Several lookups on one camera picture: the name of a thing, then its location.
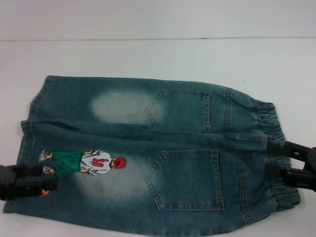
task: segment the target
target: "denim pants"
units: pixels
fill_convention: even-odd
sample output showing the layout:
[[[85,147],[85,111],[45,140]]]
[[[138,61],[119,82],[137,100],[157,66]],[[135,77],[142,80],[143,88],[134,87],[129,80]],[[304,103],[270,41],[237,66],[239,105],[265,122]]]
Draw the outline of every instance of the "denim pants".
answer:
[[[18,164],[47,163],[58,190],[4,212],[147,236],[209,236],[300,202],[264,176],[275,107],[188,81],[48,76],[21,122]]]

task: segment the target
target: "elastic waistband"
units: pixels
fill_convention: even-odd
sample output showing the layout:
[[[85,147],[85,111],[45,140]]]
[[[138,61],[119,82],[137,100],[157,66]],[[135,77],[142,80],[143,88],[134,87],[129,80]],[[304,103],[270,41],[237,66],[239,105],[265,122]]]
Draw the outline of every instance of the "elastic waistband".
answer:
[[[255,104],[259,124],[263,131],[269,136],[269,140],[285,141],[274,104],[262,101],[255,101]],[[269,155],[269,159],[278,162],[283,167],[291,167],[289,157]],[[275,199],[278,203],[277,211],[291,209],[301,202],[297,188],[285,186],[280,178],[272,179],[271,182]]]

